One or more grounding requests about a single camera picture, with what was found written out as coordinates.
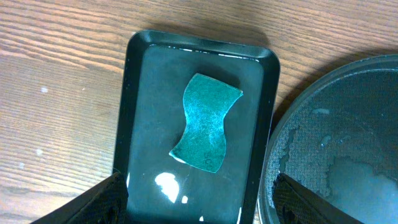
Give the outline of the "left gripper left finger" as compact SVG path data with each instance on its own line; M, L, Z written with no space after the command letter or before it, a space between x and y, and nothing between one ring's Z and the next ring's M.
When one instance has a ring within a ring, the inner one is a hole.
M126 180L117 172L32 224L124 223L127 199Z

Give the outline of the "green yellow sponge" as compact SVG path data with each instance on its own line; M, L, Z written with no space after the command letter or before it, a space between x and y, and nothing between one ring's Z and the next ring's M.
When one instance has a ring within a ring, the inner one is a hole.
M218 172L227 147L224 119L242 96L238 88L195 74L183 93L185 129L169 155L205 172Z

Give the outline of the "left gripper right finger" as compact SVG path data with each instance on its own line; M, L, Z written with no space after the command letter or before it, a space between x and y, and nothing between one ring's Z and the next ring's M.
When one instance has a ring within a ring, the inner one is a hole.
M272 200L281 223L361 224L287 174L274 181Z

